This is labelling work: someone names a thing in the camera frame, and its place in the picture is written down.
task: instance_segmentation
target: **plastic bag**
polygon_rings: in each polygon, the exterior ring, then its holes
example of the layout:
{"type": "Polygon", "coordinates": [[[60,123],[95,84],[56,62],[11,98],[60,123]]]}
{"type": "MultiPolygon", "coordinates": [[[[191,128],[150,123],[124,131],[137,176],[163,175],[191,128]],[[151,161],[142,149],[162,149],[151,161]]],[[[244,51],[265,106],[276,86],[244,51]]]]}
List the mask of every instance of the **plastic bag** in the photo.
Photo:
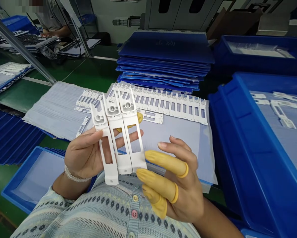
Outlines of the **plastic bag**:
{"type": "Polygon", "coordinates": [[[249,44],[236,42],[228,42],[228,45],[231,51],[235,54],[270,56],[279,58],[295,58],[288,52],[287,48],[279,47],[277,45],[249,44]]]}
{"type": "Polygon", "coordinates": [[[52,51],[49,47],[47,47],[47,46],[41,46],[39,48],[39,50],[48,59],[50,59],[50,60],[57,59],[56,53],[54,51],[52,51]]]}

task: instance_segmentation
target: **worker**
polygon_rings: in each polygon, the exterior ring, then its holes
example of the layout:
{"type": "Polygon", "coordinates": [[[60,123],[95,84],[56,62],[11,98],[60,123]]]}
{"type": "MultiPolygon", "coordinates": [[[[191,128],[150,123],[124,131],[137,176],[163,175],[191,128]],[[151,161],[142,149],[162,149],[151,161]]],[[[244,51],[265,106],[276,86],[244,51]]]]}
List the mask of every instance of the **worker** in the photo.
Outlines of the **worker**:
{"type": "Polygon", "coordinates": [[[37,12],[37,18],[42,25],[42,36],[57,36],[59,38],[72,37],[69,26],[63,17],[61,3],[56,0],[33,0],[33,6],[41,6],[42,11],[37,12]]]}
{"type": "MultiPolygon", "coordinates": [[[[107,185],[101,173],[100,139],[106,163],[112,163],[102,130],[93,127],[74,139],[65,154],[65,172],[11,237],[243,237],[203,197],[197,157],[184,141],[171,136],[170,142],[158,143],[167,154],[145,152],[148,161],[166,169],[164,177],[138,169],[119,175],[119,185],[114,186],[107,185]],[[86,193],[95,175],[97,180],[86,193]]],[[[137,131],[130,134],[131,141],[137,139],[137,131]]],[[[123,137],[116,145],[124,146],[123,137]]]]}

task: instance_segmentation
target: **hand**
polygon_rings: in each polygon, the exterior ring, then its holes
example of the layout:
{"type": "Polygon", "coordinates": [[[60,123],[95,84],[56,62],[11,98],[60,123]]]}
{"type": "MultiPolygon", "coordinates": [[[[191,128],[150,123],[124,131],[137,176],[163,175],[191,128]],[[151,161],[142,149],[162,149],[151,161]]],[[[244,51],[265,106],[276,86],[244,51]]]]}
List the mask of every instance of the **hand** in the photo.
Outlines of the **hand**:
{"type": "MultiPolygon", "coordinates": [[[[119,132],[116,129],[113,131],[114,137],[116,137],[119,132]]],[[[103,170],[101,151],[98,143],[102,135],[102,130],[96,131],[93,127],[70,142],[65,155],[65,164],[73,176],[81,179],[91,178],[103,170]]],[[[131,141],[137,140],[138,138],[137,131],[130,134],[131,141]]],[[[116,146],[118,148],[124,146],[123,137],[116,139],[116,146]]],[[[102,147],[106,163],[112,163],[107,138],[102,138],[102,147]]]]}
{"type": "Polygon", "coordinates": [[[54,35],[55,35],[55,33],[52,31],[40,34],[41,37],[48,37],[48,36],[54,36],[54,35]]]}
{"type": "Polygon", "coordinates": [[[149,150],[148,161],[166,169],[165,176],[146,169],[136,174],[144,183],[143,193],[152,204],[153,211],[161,218],[169,216],[182,222],[194,223],[204,213],[202,186],[196,170],[197,157],[181,139],[170,137],[170,143],[159,142],[158,147],[176,157],[149,150]]]}

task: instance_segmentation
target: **bracelet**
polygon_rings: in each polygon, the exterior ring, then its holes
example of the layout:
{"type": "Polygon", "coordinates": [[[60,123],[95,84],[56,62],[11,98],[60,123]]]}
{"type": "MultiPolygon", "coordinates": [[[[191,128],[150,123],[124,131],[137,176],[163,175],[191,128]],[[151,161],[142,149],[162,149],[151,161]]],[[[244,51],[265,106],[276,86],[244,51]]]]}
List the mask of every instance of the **bracelet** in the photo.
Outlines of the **bracelet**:
{"type": "Polygon", "coordinates": [[[87,182],[90,179],[92,179],[92,178],[76,178],[69,172],[68,167],[66,165],[65,165],[65,174],[69,179],[74,180],[75,182],[87,182]]]}

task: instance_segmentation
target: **stack of blue folders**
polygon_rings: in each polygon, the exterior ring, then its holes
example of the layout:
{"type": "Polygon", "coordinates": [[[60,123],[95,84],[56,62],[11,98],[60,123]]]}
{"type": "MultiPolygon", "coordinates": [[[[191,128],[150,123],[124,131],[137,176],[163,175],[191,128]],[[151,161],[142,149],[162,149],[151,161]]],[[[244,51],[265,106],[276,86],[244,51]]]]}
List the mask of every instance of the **stack of blue folders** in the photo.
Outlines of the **stack of blue folders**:
{"type": "Polygon", "coordinates": [[[214,63],[204,33],[135,31],[120,49],[118,82],[192,93],[214,63]]]}

